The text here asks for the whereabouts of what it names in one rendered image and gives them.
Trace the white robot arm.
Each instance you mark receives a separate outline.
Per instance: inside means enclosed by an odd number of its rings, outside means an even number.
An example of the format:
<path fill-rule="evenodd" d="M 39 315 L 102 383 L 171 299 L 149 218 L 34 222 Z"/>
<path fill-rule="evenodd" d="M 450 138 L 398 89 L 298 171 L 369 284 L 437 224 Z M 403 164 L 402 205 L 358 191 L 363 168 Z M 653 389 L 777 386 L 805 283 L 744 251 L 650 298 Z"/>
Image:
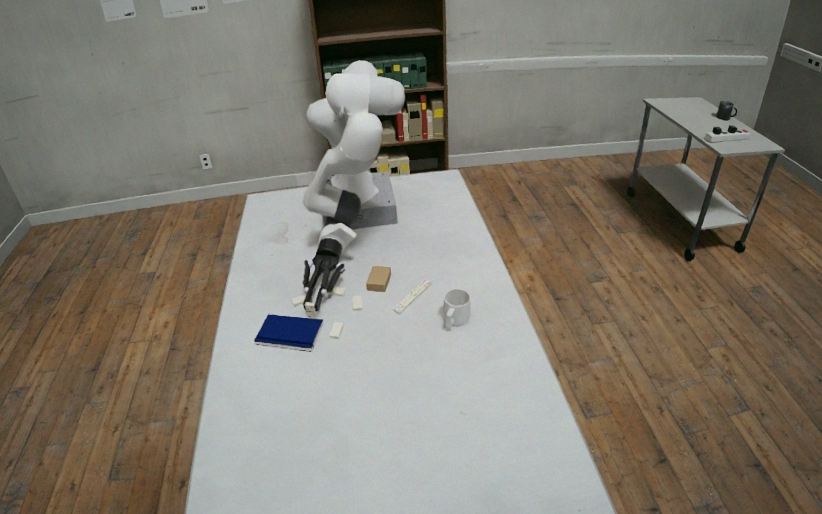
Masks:
<path fill-rule="evenodd" d="M 361 204 L 379 193 L 368 171 L 382 140 L 382 125 L 376 116 L 398 114 L 405 92 L 400 82 L 378 77 L 371 63 L 359 60 L 343 74 L 330 78 L 326 98 L 312 103 L 306 116 L 311 128 L 324 135 L 332 149 L 306 189 L 303 204 L 308 212 L 327 216 L 319 244 L 324 238 L 333 238 L 341 243 L 343 252 L 356 236 L 351 226 Z M 330 175 L 334 175 L 332 186 L 325 183 Z"/>

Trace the grey mug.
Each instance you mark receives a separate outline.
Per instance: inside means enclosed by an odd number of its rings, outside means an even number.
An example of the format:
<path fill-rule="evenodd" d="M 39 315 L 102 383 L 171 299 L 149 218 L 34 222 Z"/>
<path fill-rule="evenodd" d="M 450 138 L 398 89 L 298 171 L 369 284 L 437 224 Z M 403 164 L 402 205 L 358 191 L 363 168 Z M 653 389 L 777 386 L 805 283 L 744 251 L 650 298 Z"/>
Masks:
<path fill-rule="evenodd" d="M 445 302 L 445 299 L 449 304 Z M 466 290 L 459 288 L 448 290 L 444 295 L 444 320 L 446 321 L 446 327 L 451 328 L 452 325 L 463 326 L 467 324 L 470 320 L 470 306 L 471 296 Z M 453 315 L 452 321 L 451 315 Z"/>

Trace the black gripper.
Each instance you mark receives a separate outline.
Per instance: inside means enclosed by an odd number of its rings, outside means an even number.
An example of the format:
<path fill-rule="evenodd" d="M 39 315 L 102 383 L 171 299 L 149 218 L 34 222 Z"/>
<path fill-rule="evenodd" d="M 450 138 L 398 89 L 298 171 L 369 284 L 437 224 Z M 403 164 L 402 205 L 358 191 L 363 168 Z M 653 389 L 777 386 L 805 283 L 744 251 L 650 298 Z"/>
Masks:
<path fill-rule="evenodd" d="M 340 275 L 345 271 L 344 264 L 339 263 L 339 258 L 342 252 L 342 245 L 339 241 L 333 238 L 324 238 L 320 241 L 318 246 L 317 252 L 315 257 L 312 261 L 304 261 L 305 270 L 304 270 L 304 277 L 303 277 L 303 287 L 306 291 L 306 296 L 303 302 L 304 310 L 306 310 L 305 304 L 306 302 L 310 302 L 313 289 L 316 285 L 316 282 L 324 272 L 322 283 L 319 288 L 319 292 L 314 304 L 315 311 L 319 311 L 319 307 L 322 301 L 323 296 L 327 295 L 327 292 L 332 292 L 333 288 L 335 287 Z M 314 265 L 315 270 L 312 274 L 312 277 L 309 281 L 310 277 L 310 269 Z M 335 266 L 335 267 L 334 267 Z M 337 266 L 337 267 L 336 267 Z M 332 270 L 335 270 L 333 273 L 329 283 L 329 276 Z"/>

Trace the brown rectangular box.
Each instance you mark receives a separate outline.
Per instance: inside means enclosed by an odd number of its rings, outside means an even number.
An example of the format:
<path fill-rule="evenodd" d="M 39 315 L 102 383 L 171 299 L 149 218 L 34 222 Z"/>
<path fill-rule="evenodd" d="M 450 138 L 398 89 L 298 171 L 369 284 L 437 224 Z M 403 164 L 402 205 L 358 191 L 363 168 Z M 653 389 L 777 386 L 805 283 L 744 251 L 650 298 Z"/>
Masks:
<path fill-rule="evenodd" d="M 391 267 L 373 266 L 366 282 L 367 291 L 386 292 L 391 275 Z"/>

